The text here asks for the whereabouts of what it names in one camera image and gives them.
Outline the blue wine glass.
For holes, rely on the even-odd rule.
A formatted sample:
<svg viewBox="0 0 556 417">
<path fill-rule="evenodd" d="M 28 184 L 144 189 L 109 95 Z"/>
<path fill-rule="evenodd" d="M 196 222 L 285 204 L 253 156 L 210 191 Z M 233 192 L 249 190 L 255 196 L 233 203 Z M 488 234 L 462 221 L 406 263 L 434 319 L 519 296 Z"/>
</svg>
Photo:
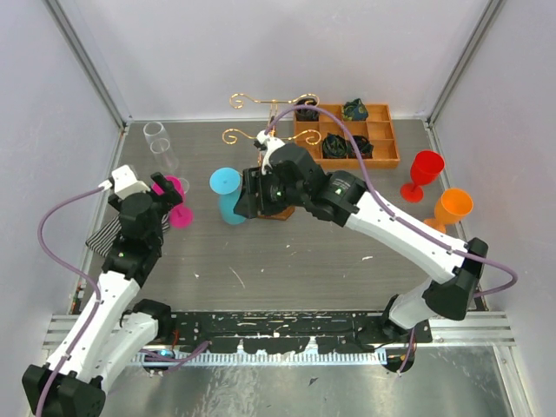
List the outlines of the blue wine glass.
<svg viewBox="0 0 556 417">
<path fill-rule="evenodd" d="M 246 218 L 234 212 L 242 190 L 242 176 L 230 167 L 217 169 L 209 179 L 209 186 L 218 195 L 222 219 L 229 225 L 239 225 Z"/>
</svg>

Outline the orange wine glass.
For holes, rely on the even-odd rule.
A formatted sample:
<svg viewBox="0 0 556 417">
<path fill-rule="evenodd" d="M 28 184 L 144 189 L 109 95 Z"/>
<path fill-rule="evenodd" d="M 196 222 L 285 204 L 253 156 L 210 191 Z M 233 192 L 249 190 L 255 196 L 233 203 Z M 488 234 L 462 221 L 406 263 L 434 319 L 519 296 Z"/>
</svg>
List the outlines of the orange wine glass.
<svg viewBox="0 0 556 417">
<path fill-rule="evenodd" d="M 442 234 L 447 232 L 447 226 L 455 225 L 469 215 L 473 210 L 473 199 L 463 189 L 446 189 L 434 206 L 434 216 L 427 218 L 424 223 Z"/>
</svg>

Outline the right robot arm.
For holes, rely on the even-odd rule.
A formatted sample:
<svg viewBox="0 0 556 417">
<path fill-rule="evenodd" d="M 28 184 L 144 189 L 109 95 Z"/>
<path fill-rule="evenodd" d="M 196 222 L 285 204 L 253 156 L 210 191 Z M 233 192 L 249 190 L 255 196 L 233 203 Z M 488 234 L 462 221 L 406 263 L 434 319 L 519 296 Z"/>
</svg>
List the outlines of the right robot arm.
<svg viewBox="0 0 556 417">
<path fill-rule="evenodd" d="M 290 206 L 370 236 L 427 273 L 421 285 L 388 302 L 381 332 L 389 341 L 404 340 L 418 323 L 434 316 L 466 317 L 488 250 L 481 239 L 465 242 L 442 234 L 369 191 L 359 177 L 344 170 L 325 172 L 295 144 L 266 152 L 262 166 L 243 171 L 234 212 L 251 219 Z"/>
</svg>

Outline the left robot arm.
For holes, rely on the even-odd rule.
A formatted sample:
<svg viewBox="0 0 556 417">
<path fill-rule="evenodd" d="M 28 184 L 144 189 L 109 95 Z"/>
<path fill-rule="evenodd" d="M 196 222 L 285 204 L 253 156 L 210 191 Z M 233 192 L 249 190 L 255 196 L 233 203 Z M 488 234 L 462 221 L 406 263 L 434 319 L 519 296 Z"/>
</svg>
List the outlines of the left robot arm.
<svg viewBox="0 0 556 417">
<path fill-rule="evenodd" d="M 139 301 L 137 296 L 162 256 L 162 219 L 183 202 L 180 192 L 160 172 L 152 185 L 130 166 L 112 172 L 99 191 L 109 191 L 120 229 L 112 242 L 85 308 L 58 348 L 42 366 L 30 365 L 23 390 L 35 416 L 98 416 L 119 374 L 150 341 L 171 339 L 170 306 Z"/>
</svg>

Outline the red wine glass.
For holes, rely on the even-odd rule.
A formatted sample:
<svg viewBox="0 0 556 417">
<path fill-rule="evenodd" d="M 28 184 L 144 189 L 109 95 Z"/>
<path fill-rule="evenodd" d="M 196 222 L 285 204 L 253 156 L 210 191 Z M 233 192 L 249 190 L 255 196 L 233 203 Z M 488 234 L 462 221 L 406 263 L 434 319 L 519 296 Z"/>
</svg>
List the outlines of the red wine glass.
<svg viewBox="0 0 556 417">
<path fill-rule="evenodd" d="M 429 149 L 422 150 L 411 166 L 411 182 L 400 188 L 400 195 L 408 202 L 420 202 L 424 197 L 423 187 L 433 182 L 444 168 L 445 161 L 440 154 Z"/>
</svg>

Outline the wooden compartment tray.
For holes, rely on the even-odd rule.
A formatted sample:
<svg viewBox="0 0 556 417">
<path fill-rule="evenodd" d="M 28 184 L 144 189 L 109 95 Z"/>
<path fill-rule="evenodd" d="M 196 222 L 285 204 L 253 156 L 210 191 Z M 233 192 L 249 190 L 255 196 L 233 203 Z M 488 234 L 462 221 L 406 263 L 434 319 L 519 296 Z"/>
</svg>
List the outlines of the wooden compartment tray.
<svg viewBox="0 0 556 417">
<path fill-rule="evenodd" d="M 355 105 L 323 104 L 330 114 L 296 110 L 295 143 L 324 169 L 357 169 L 357 145 L 370 169 L 394 169 L 400 162 L 389 106 L 382 103 Z"/>
</svg>

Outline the clear wine glass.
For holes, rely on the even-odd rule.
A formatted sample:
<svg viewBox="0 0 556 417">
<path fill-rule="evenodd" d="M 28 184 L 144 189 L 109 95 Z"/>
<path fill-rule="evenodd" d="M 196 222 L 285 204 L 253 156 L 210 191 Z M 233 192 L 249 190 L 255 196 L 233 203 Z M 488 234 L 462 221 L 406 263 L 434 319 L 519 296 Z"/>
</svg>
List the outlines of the clear wine glass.
<svg viewBox="0 0 556 417">
<path fill-rule="evenodd" d="M 165 175 L 171 175 L 178 179 L 185 193 L 188 193 L 190 185 L 185 176 L 184 165 L 175 155 L 169 139 L 156 138 L 150 144 L 150 151 L 153 154 L 157 167 Z"/>
<path fill-rule="evenodd" d="M 149 147 L 159 139 L 169 139 L 168 132 L 161 122 L 145 123 L 142 132 Z"/>
</svg>

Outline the pink wine glass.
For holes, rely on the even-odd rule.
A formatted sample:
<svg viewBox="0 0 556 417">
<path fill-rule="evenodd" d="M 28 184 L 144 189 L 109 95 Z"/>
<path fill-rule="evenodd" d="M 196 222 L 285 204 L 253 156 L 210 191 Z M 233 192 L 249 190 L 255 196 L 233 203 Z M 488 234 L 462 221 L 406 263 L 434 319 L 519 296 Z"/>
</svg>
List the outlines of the pink wine glass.
<svg viewBox="0 0 556 417">
<path fill-rule="evenodd" d="M 194 220 L 193 211 L 185 205 L 186 191 L 189 187 L 184 189 L 184 182 L 175 176 L 166 175 L 165 178 L 173 183 L 176 191 L 182 198 L 182 203 L 173 207 L 169 212 L 169 226 L 172 228 L 187 228 Z"/>
</svg>

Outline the striped black white cloth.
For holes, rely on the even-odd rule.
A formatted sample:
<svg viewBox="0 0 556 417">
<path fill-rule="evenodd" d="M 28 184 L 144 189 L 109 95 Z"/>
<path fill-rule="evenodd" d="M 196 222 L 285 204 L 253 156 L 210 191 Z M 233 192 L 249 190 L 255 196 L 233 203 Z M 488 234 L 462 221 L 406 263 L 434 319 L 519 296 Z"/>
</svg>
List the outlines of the striped black white cloth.
<svg viewBox="0 0 556 417">
<path fill-rule="evenodd" d="M 109 222 L 103 225 L 95 233 L 93 233 L 85 242 L 86 247 L 95 254 L 106 258 L 112 245 L 118 240 L 120 235 L 121 224 L 119 217 L 112 218 Z"/>
</svg>

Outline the clear wine glass front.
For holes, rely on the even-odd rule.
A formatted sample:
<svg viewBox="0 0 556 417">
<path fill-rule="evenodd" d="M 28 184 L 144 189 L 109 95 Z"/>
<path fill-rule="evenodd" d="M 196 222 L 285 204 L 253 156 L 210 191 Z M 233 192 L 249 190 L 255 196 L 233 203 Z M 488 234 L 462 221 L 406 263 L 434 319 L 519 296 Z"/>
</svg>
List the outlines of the clear wine glass front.
<svg viewBox="0 0 556 417">
<path fill-rule="evenodd" d="M 153 154 L 157 167 L 165 175 L 171 175 L 178 179 L 185 193 L 188 193 L 190 185 L 185 176 L 184 165 L 175 155 L 169 139 L 156 138 L 150 144 L 150 151 Z"/>
</svg>

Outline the clear wine glass back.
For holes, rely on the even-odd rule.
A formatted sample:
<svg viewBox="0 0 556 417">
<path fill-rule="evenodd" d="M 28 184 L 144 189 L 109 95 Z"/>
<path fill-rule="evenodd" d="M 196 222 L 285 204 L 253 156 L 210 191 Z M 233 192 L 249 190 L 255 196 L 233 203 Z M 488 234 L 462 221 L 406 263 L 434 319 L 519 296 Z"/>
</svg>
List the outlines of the clear wine glass back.
<svg viewBox="0 0 556 417">
<path fill-rule="evenodd" d="M 161 122 L 145 123 L 142 132 L 149 147 L 159 139 L 169 139 L 168 132 Z"/>
</svg>

